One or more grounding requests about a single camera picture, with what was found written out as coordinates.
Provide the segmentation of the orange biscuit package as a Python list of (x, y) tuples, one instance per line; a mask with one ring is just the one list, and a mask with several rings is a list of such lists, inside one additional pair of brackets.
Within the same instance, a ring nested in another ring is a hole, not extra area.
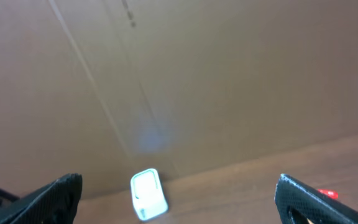
[(339, 198), (339, 194), (334, 190), (328, 190), (328, 189), (318, 189), (318, 191), (332, 199), (337, 200)]

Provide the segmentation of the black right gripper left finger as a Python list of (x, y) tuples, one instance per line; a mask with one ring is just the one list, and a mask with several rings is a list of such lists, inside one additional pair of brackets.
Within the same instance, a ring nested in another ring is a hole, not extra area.
[(81, 198), (83, 179), (67, 174), (0, 208), (0, 224), (72, 224)]

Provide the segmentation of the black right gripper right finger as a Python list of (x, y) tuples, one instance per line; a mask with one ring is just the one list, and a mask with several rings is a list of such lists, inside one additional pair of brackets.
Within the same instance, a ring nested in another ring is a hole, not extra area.
[(274, 201), (283, 224), (358, 223), (358, 211), (287, 174), (280, 175)]

